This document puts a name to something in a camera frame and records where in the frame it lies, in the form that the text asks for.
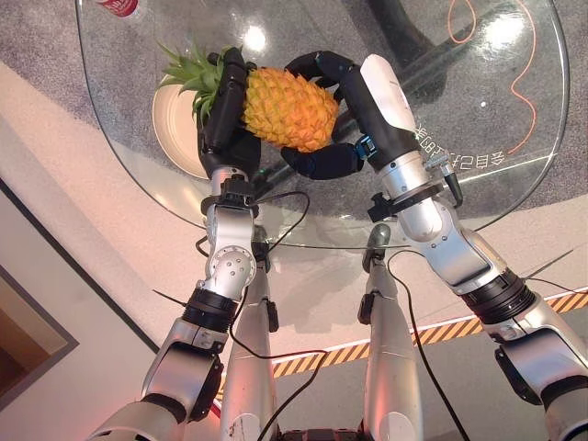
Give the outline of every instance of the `glass tabletop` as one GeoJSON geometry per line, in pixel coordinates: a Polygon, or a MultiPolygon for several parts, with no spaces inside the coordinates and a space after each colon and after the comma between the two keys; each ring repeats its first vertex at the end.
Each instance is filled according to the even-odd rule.
{"type": "MultiPolygon", "coordinates": [[[[426,156],[444,149],[458,172],[464,224],[479,229],[515,209],[535,189],[559,149],[568,107],[568,59],[549,0],[117,0],[119,17],[78,0],[85,75],[102,130],[133,179],[175,215],[203,227],[200,201],[210,182],[180,169],[153,128],[153,96],[167,65],[157,45],[208,51],[242,46],[243,57],[283,67],[330,50],[361,63],[370,53],[394,67],[415,115],[426,156]]],[[[345,121],[345,106],[340,121],[345,121]]],[[[355,142],[352,123],[334,133],[355,142]]],[[[362,248],[373,224],[370,198],[382,191],[369,166],[332,181],[289,173],[262,145],[269,194],[303,190],[308,216],[286,244],[362,248]]],[[[265,204],[256,219],[275,240],[304,200],[265,204]]],[[[390,246],[403,244],[394,220],[390,246]]]]}

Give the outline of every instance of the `pineapple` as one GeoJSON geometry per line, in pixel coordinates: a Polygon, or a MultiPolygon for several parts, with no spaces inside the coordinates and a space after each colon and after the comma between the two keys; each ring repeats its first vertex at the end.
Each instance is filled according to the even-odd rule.
{"type": "MultiPolygon", "coordinates": [[[[195,90],[193,113],[206,120],[221,82],[222,54],[215,66],[196,48],[186,56],[162,49],[172,61],[164,70],[170,76],[159,86],[183,85],[180,93],[195,90]]],[[[247,75],[245,128],[278,147],[302,153],[321,149],[329,143],[337,111],[333,95],[302,76],[270,67],[247,75]]]]}

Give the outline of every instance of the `yellow and black hazard stripe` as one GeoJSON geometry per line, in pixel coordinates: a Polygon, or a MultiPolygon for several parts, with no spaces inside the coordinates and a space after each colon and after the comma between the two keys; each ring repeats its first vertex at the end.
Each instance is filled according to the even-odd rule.
{"type": "MultiPolygon", "coordinates": [[[[583,308],[588,304],[588,291],[572,292],[569,294],[558,295],[547,298],[547,303],[558,313],[583,308]]],[[[453,338],[461,338],[467,335],[473,335],[482,331],[480,319],[477,317],[464,317],[455,321],[425,326],[419,329],[419,337],[423,345],[445,342],[453,338]]],[[[415,345],[414,333],[411,334],[413,344],[415,345]]],[[[323,354],[312,354],[298,358],[288,359],[274,363],[274,378],[285,377],[286,375],[299,374],[309,370],[314,370],[323,354]]],[[[328,366],[339,365],[348,361],[355,361],[369,356],[369,341],[355,342],[350,345],[341,345],[329,350],[326,360],[322,364],[323,368],[328,366]]],[[[222,400],[222,387],[224,378],[220,385],[220,391],[217,394],[217,400],[222,400]]]]}

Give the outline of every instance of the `plate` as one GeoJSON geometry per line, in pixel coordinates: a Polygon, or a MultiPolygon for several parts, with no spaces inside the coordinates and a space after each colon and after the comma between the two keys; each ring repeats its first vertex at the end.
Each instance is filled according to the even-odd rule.
{"type": "Polygon", "coordinates": [[[196,92],[187,90],[180,95],[181,88],[181,85],[166,85],[155,92],[152,107],[155,136],[175,165],[192,176],[208,179],[198,159],[198,131],[192,119],[196,92]]]}

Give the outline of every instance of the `orange cable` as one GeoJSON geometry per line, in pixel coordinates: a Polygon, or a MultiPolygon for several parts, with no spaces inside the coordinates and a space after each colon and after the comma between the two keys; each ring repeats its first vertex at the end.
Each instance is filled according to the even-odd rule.
{"type": "Polygon", "coordinates": [[[474,35],[474,32],[476,31],[476,11],[474,11],[474,6],[471,5],[471,2],[469,0],[465,0],[465,2],[468,5],[469,10],[471,11],[471,17],[474,20],[473,26],[471,27],[471,31],[465,39],[456,39],[453,35],[453,30],[451,29],[451,13],[453,12],[453,6],[455,5],[456,0],[451,0],[451,3],[449,4],[449,12],[447,12],[447,32],[449,32],[449,37],[453,40],[453,42],[457,44],[463,44],[470,41],[471,37],[474,35]]]}
{"type": "Polygon", "coordinates": [[[514,96],[516,96],[517,98],[519,98],[521,101],[525,102],[529,106],[529,108],[531,109],[531,112],[533,113],[533,119],[531,120],[531,127],[529,128],[529,131],[526,133],[525,137],[518,144],[516,144],[515,147],[513,147],[511,150],[509,150],[507,152],[507,154],[513,154],[514,152],[519,150],[521,147],[523,147],[523,144],[525,144],[525,142],[531,136],[531,133],[533,133],[533,130],[535,129],[535,125],[537,123],[537,111],[535,109],[535,106],[533,105],[533,103],[531,103],[531,101],[528,100],[528,98],[526,96],[519,94],[515,90],[516,83],[518,83],[518,81],[523,77],[523,75],[526,74],[526,71],[529,70],[529,67],[531,66],[531,62],[535,58],[535,48],[537,47],[537,31],[535,30],[535,23],[533,22],[533,18],[531,17],[529,10],[526,8],[526,6],[523,4],[523,2],[521,0],[516,0],[516,3],[518,3],[521,6],[521,8],[525,11],[526,16],[529,18],[529,22],[531,23],[531,29],[533,29],[533,48],[531,49],[531,55],[529,57],[529,61],[526,63],[525,69],[523,69],[523,72],[521,72],[514,79],[514,81],[511,83],[511,92],[513,93],[514,96]]]}
{"type": "MultiPolygon", "coordinates": [[[[453,42],[455,42],[457,44],[463,44],[463,43],[468,42],[471,39],[471,37],[473,36],[474,31],[476,30],[476,11],[474,10],[470,0],[465,0],[465,2],[468,5],[469,10],[471,11],[471,14],[473,17],[473,26],[471,28],[471,31],[469,32],[469,35],[465,39],[457,40],[453,35],[453,30],[451,29],[451,13],[453,12],[453,7],[456,3],[456,0],[451,0],[451,2],[449,4],[449,10],[447,12],[447,32],[449,33],[449,37],[453,40],[453,42]]],[[[517,92],[515,90],[516,84],[518,83],[518,81],[521,78],[523,78],[523,76],[525,76],[525,74],[529,70],[529,67],[531,66],[531,62],[533,62],[533,59],[535,58],[535,50],[537,48],[537,30],[535,29],[535,22],[533,21],[533,18],[531,17],[531,13],[526,8],[526,6],[522,2],[522,0],[516,0],[516,3],[518,3],[521,6],[521,8],[523,9],[523,11],[525,11],[525,14],[529,19],[529,23],[531,24],[531,29],[533,30],[533,47],[531,49],[531,55],[529,56],[529,60],[526,63],[525,69],[523,69],[523,71],[511,83],[510,90],[514,96],[516,96],[517,98],[519,98],[521,101],[523,101],[525,104],[527,104],[529,106],[529,108],[531,109],[531,112],[533,114],[533,118],[531,119],[531,127],[529,128],[525,137],[518,144],[516,144],[515,147],[513,147],[511,150],[509,150],[507,152],[507,154],[513,154],[516,151],[518,151],[528,141],[529,137],[531,136],[531,133],[533,133],[533,130],[535,129],[535,126],[537,124],[537,110],[535,109],[535,106],[533,105],[533,103],[531,101],[529,101],[529,99],[526,96],[521,95],[519,92],[517,92]]]]}

